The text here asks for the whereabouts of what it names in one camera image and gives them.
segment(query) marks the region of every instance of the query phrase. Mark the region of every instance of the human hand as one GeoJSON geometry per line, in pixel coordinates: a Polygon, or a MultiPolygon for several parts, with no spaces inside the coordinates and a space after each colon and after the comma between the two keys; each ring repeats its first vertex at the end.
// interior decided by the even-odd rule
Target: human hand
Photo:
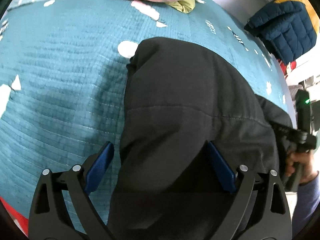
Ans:
{"type": "Polygon", "coordinates": [[[299,184],[307,184],[318,176],[312,151],[307,153],[290,152],[288,154],[285,167],[285,175],[287,177],[290,177],[295,172],[294,163],[301,163],[303,165],[303,174],[299,184]]]}

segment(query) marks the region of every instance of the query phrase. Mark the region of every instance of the bed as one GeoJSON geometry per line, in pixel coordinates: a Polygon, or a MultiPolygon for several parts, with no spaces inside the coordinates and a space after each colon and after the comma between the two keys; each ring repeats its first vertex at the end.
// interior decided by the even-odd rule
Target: bed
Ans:
{"type": "Polygon", "coordinates": [[[26,217],[43,169],[67,170],[110,141],[113,163],[90,195],[107,221],[120,167],[126,64],[144,39],[170,37],[215,51],[256,94],[284,111],[291,107],[276,61],[212,0],[197,0],[189,14],[136,0],[19,1],[1,20],[8,25],[0,41],[0,86],[13,88],[15,81],[21,89],[11,90],[0,119],[0,196],[26,217]]]}

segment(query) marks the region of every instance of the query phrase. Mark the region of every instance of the purple sleeve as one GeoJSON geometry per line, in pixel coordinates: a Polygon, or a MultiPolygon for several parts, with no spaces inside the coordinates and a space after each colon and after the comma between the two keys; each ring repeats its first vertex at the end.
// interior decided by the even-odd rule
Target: purple sleeve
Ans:
{"type": "Polygon", "coordinates": [[[299,186],[297,205],[292,217],[292,236],[296,236],[308,223],[320,201],[319,176],[299,186]]]}

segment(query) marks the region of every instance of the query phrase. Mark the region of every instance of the silver screw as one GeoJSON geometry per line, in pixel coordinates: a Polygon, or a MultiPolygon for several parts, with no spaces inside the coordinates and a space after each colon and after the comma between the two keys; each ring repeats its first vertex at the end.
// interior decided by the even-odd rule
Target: silver screw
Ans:
{"type": "Polygon", "coordinates": [[[79,171],[79,170],[81,170],[81,166],[80,165],[75,165],[75,166],[72,167],[72,170],[73,171],[79,171]]]}
{"type": "Polygon", "coordinates": [[[50,173],[50,170],[49,169],[45,169],[42,171],[42,174],[43,175],[48,175],[50,173]]]}
{"type": "Polygon", "coordinates": [[[245,165],[240,165],[240,170],[241,171],[248,171],[248,167],[245,165]]]}
{"type": "Polygon", "coordinates": [[[276,172],[275,170],[271,170],[270,173],[271,173],[272,176],[277,176],[278,175],[278,172],[276,172]]]}

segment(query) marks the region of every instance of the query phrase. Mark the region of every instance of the red object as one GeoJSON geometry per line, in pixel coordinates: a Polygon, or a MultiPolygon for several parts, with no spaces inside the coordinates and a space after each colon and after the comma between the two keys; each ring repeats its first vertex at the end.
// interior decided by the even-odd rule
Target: red object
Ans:
{"type": "Polygon", "coordinates": [[[278,62],[285,78],[287,78],[288,74],[297,67],[297,63],[295,61],[289,63],[288,65],[285,65],[280,59],[278,59],[278,62]]]}
{"type": "Polygon", "coordinates": [[[22,230],[28,236],[28,225],[29,220],[22,216],[20,213],[15,211],[12,206],[10,206],[2,197],[0,197],[0,201],[2,202],[5,209],[19,222],[22,230]]]}

